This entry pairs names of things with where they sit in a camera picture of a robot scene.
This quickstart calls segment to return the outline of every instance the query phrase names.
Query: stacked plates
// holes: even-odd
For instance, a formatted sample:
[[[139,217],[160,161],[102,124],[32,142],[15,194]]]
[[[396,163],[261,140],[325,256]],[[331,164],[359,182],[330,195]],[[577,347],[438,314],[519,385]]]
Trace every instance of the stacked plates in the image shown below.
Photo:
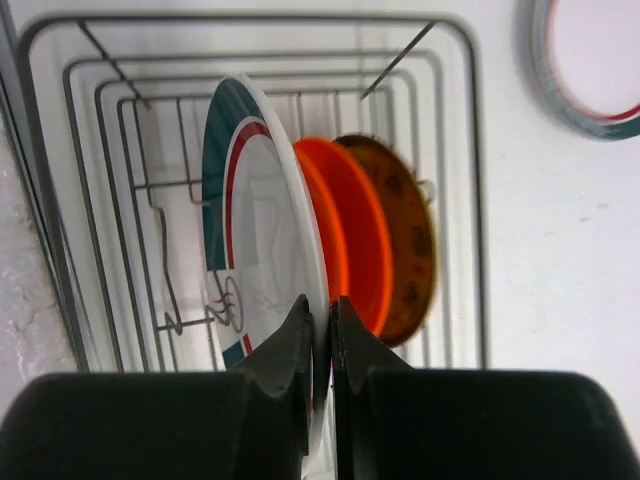
[[[314,318],[311,453],[329,383],[330,302],[349,296],[388,345],[420,327],[433,296],[431,216],[413,176],[375,139],[289,141],[246,76],[211,99],[202,157],[209,300],[226,368],[264,342],[300,294]]]

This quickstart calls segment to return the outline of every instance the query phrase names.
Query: metal wire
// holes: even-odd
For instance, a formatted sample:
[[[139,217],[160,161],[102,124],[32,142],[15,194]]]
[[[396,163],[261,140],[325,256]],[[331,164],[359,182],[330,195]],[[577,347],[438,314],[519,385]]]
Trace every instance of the metal wire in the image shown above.
[[[278,52],[216,52],[216,53],[185,53],[183,55],[110,55],[105,45],[95,36],[95,34],[89,29],[89,25],[136,25],[140,23],[144,24],[186,24],[189,22],[204,23],[209,22],[211,24],[220,24],[225,22],[240,22],[245,24],[265,24],[265,25],[279,25],[279,24],[313,24],[313,25],[378,25],[384,26],[421,26],[422,30],[414,37],[414,39],[401,50],[391,49],[378,49],[378,50],[366,50],[357,49],[352,50],[310,50],[310,51],[278,51]],[[434,82],[434,95],[435,102],[435,149],[436,149],[436,179],[438,184],[437,190],[437,208],[438,216],[440,219],[439,229],[439,247],[441,248],[441,268],[443,272],[442,278],[442,317],[443,317],[443,337],[442,343],[444,348],[445,366],[453,365],[453,333],[451,331],[451,295],[450,295],[450,282],[448,278],[448,255],[449,255],[449,238],[447,236],[447,219],[450,212],[447,210],[447,177],[446,177],[446,152],[445,152],[445,139],[444,139],[444,105],[442,102],[443,97],[443,78],[442,67],[439,64],[439,60],[433,52],[417,48],[417,45],[425,37],[425,35],[438,23],[447,24],[453,28],[453,31],[460,36],[462,45],[465,49],[467,63],[467,80],[469,86],[469,121],[470,121],[470,149],[471,149],[471,170],[472,170],[472,188],[473,188],[473,219],[475,228],[475,240],[476,245],[474,248],[475,256],[475,286],[474,293],[475,305],[475,318],[477,318],[477,355],[478,365],[485,368],[489,365],[489,336],[487,325],[487,302],[486,295],[488,291],[488,285],[486,283],[486,255],[484,247],[484,238],[486,236],[486,227],[483,223],[483,172],[481,162],[481,135],[480,125],[478,121],[479,99],[477,95],[477,78],[476,70],[478,68],[477,60],[474,55],[474,48],[471,38],[465,29],[460,26],[456,21],[448,18],[417,18],[417,17],[403,17],[403,16],[390,16],[390,15],[306,15],[306,14],[285,14],[285,15],[273,15],[273,14],[238,14],[238,13],[223,13],[223,14],[118,14],[118,15],[61,15],[59,17],[42,19],[25,30],[23,36],[18,44],[17,63],[18,71],[21,81],[23,83],[23,90],[25,95],[25,105],[27,107],[27,113],[29,117],[29,127],[32,133],[34,142],[34,151],[39,158],[42,159],[44,166],[39,171],[39,175],[44,175],[46,178],[50,177],[48,170],[47,151],[42,135],[42,129],[40,126],[40,118],[38,112],[38,103],[35,94],[35,88],[33,84],[32,67],[29,59],[29,52],[34,42],[34,39],[38,33],[46,30],[54,25],[73,25],[76,24],[80,31],[85,35],[87,40],[96,48],[99,57],[81,58],[72,61],[63,70],[63,89],[65,95],[65,101],[67,105],[67,113],[69,117],[69,125],[71,130],[71,138],[73,142],[73,149],[76,156],[78,177],[80,180],[81,191],[85,204],[86,220],[89,228],[91,246],[94,253],[94,260],[96,263],[96,269],[98,272],[98,280],[101,289],[102,298],[104,301],[105,318],[110,334],[110,339],[113,347],[114,358],[116,367],[118,370],[124,370],[124,362],[122,359],[121,344],[118,338],[118,330],[116,327],[115,315],[112,307],[112,296],[109,292],[109,285],[106,279],[105,267],[104,267],[104,252],[101,249],[100,238],[97,233],[96,219],[94,215],[94,204],[92,203],[91,192],[88,186],[87,173],[85,169],[85,163],[87,159],[82,152],[82,141],[80,135],[80,127],[78,125],[75,103],[77,101],[74,98],[71,88],[71,74],[74,70],[80,69],[84,66],[90,66],[95,64],[106,63],[116,73],[117,77],[113,80],[108,80],[98,85],[95,90],[94,99],[96,106],[96,113],[98,118],[98,128],[101,136],[101,145],[105,161],[105,170],[107,172],[107,180],[109,184],[109,194],[113,214],[116,222],[117,240],[120,248],[123,268],[125,271],[125,281],[129,296],[129,302],[131,305],[131,311],[133,313],[133,324],[137,336],[137,347],[140,351],[140,357],[142,362],[142,368],[144,371],[151,369],[149,359],[151,352],[149,346],[146,344],[143,328],[142,328],[142,312],[148,313],[152,321],[153,332],[153,344],[155,345],[158,368],[161,371],[166,370],[165,357],[162,348],[162,339],[160,334],[167,335],[167,341],[169,344],[169,355],[171,364],[174,371],[179,370],[179,364],[177,360],[176,346],[174,344],[173,333],[181,335],[185,328],[189,328],[196,325],[204,325],[207,329],[207,341],[209,345],[210,356],[212,359],[212,365],[217,368],[216,353],[215,353],[215,341],[214,333],[212,331],[211,323],[230,321],[230,309],[231,305],[227,304],[225,300],[225,290],[217,274],[214,272],[214,278],[217,283],[218,294],[223,300],[222,310],[216,310],[211,305],[203,305],[204,317],[195,320],[183,320],[181,317],[180,308],[176,299],[175,291],[173,288],[172,272],[169,269],[168,262],[168,247],[167,247],[167,218],[164,209],[154,204],[152,199],[152,191],[155,189],[163,188],[182,188],[186,187],[189,190],[189,199],[191,203],[198,208],[206,208],[206,204],[199,201],[194,192],[193,186],[198,185],[200,180],[193,178],[189,171],[188,164],[188,152],[187,141],[185,138],[185,124],[181,110],[181,102],[189,100],[191,102],[207,100],[210,98],[209,91],[190,94],[165,94],[165,95],[144,95],[140,90],[139,84],[142,85],[158,85],[167,84],[175,85],[176,83],[184,82],[203,82],[211,80],[219,80],[219,74],[184,74],[184,75],[164,75],[153,77],[134,77],[127,76],[124,70],[125,65],[137,65],[145,64],[148,62],[216,62],[220,60],[234,60],[234,61],[272,61],[282,59],[353,59],[360,62],[360,68],[350,71],[324,71],[324,72],[257,72],[254,76],[258,79],[296,79],[296,78],[317,78],[322,79],[323,85],[330,84],[323,88],[281,88],[281,89],[267,89],[267,94],[272,97],[284,97],[289,100],[289,105],[293,107],[295,115],[292,115],[292,119],[295,122],[298,136],[304,136],[310,130],[310,127],[305,124],[304,119],[304,102],[307,97],[319,96],[326,112],[327,119],[332,119],[333,122],[325,130],[327,132],[332,131],[337,135],[343,134],[344,125],[342,123],[344,105],[343,101],[349,96],[356,96],[362,99],[367,99],[369,103],[370,112],[370,125],[375,133],[381,133],[384,131],[384,135],[391,145],[394,145],[397,141],[397,129],[394,122],[394,118],[398,113],[396,111],[397,104],[395,98],[394,88],[391,86],[391,80],[398,78],[405,82],[407,87],[408,96],[410,98],[409,106],[406,111],[400,112],[403,115],[408,115],[409,129],[410,129],[410,144],[411,144],[411,164],[412,170],[417,174],[420,174],[419,166],[424,159],[420,151],[420,122],[417,111],[418,104],[418,81],[414,76],[408,73],[406,70],[398,67],[398,64],[404,58],[421,59],[425,60],[435,72]],[[388,66],[380,70],[365,71],[362,67],[362,60],[364,58],[389,58],[394,56]],[[341,83],[346,81],[345,79],[351,78],[351,76],[360,76],[360,78],[373,79],[367,88],[364,85],[358,85],[357,87],[348,87],[346,84]],[[110,145],[107,135],[107,115],[105,108],[103,107],[103,93],[111,86],[118,84],[125,84],[129,90],[133,93],[133,97],[120,98],[117,101],[117,121],[119,126],[120,142],[123,147],[123,158],[117,158],[117,155],[112,152],[112,146]],[[137,104],[142,102],[147,108],[152,109],[153,105],[158,102],[171,101],[176,105],[176,117],[180,131],[181,141],[181,153],[184,166],[184,179],[164,180],[161,182],[153,182],[148,176],[147,171],[147,159],[146,152],[143,145],[142,125],[139,119]],[[382,122],[380,115],[381,106],[387,112],[388,121]],[[135,138],[129,138],[127,133],[127,125],[130,121],[125,116],[125,106],[131,108],[131,118],[133,119],[133,125],[135,127]],[[364,124],[363,108],[364,105],[360,104],[358,107],[358,127],[362,130]],[[142,182],[137,182],[133,175],[131,149],[137,149],[140,155],[140,162],[142,166]],[[112,164],[112,157],[117,161],[124,163],[127,177],[127,192],[130,196],[132,203],[135,232],[133,235],[125,235],[124,224],[122,221],[122,204],[118,199],[118,189],[116,188],[116,178],[114,176],[114,169],[120,168]],[[57,209],[57,201],[55,199],[55,193],[53,191],[52,182],[44,182],[43,192],[45,198],[52,200],[51,205],[53,207],[45,209],[45,216],[47,221],[60,223],[60,212]],[[160,244],[161,244],[161,264],[162,274],[164,280],[164,286],[167,290],[170,308],[169,311],[163,312],[165,320],[164,325],[158,324],[157,312],[154,304],[154,292],[152,289],[151,272],[149,269],[150,262],[153,260],[148,256],[148,252],[145,249],[145,235],[149,235],[149,232],[144,232],[141,223],[140,206],[141,199],[138,197],[138,192],[143,190],[146,197],[146,207],[156,212],[160,226]],[[56,229],[52,229],[51,235],[57,235],[59,232]],[[142,278],[144,280],[144,290],[147,301],[143,301],[137,294],[134,287],[132,265],[131,265],[131,253],[129,251],[128,241],[130,238],[135,237],[137,239],[138,249],[140,251],[140,268],[142,272]],[[58,265],[67,262],[66,259],[62,259],[60,256],[60,245],[64,242],[52,242],[52,254],[57,255]],[[65,268],[60,268],[61,274],[65,275]],[[66,302],[73,301],[72,299],[66,299]],[[425,331],[423,335],[423,344],[425,357],[429,356],[429,338]]]

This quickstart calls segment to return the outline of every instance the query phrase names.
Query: wire dish rack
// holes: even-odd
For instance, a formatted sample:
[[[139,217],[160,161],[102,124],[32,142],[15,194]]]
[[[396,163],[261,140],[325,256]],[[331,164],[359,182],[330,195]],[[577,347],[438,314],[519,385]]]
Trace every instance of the wire dish rack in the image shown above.
[[[426,328],[396,351],[488,366],[478,62],[458,20],[70,14],[28,27],[17,63],[80,370],[223,368],[228,308],[208,299],[233,285],[207,276],[199,177],[208,102],[238,71],[292,141],[361,132],[407,160],[434,215],[438,285]]]

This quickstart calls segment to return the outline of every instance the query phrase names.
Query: brown plate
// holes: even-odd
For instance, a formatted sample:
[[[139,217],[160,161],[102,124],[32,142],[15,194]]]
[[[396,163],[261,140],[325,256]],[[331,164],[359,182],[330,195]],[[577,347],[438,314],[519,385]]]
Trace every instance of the brown plate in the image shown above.
[[[404,162],[378,140],[346,135],[335,141],[364,167],[387,217],[394,284],[380,340],[395,347],[420,329],[434,297],[435,235],[429,206]]]

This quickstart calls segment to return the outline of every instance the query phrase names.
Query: white plate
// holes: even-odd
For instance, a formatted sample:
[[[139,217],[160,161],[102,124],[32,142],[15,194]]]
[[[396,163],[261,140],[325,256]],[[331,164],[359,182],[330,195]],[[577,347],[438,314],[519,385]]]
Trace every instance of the white plate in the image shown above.
[[[216,322],[227,368],[266,340],[282,325],[295,299],[307,295],[315,329],[313,457],[329,382],[329,294],[322,244],[291,142],[267,97],[244,75],[223,79],[211,99],[202,198],[209,202],[203,206],[203,231],[210,301],[222,307],[222,290],[232,304],[229,324]]]

